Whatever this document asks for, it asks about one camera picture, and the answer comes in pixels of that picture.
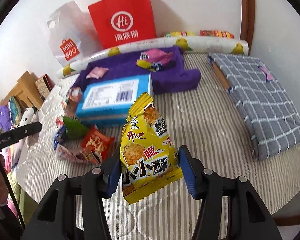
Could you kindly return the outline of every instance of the white plastic bag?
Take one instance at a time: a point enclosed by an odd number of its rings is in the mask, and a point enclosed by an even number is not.
[[[63,67],[102,50],[90,14],[74,1],[55,10],[47,25],[50,49]]]

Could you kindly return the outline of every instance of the white circle logo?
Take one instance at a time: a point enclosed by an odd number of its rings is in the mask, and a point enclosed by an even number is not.
[[[125,11],[116,12],[111,18],[112,27],[119,32],[126,32],[132,28],[133,17]]]

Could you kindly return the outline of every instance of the yellow wrapper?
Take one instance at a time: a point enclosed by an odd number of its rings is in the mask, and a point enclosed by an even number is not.
[[[182,178],[178,154],[153,99],[143,93],[131,106],[122,130],[122,192],[133,204]]]

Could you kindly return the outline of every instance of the purple plush toy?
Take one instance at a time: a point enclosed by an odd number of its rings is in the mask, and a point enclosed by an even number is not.
[[[0,106],[0,128],[2,128],[4,132],[11,128],[10,110],[8,106]]]

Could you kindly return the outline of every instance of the folded plaid fabric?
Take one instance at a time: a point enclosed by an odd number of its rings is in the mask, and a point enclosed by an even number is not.
[[[210,53],[227,78],[230,96],[264,160],[300,143],[300,116],[280,82],[258,58]]]

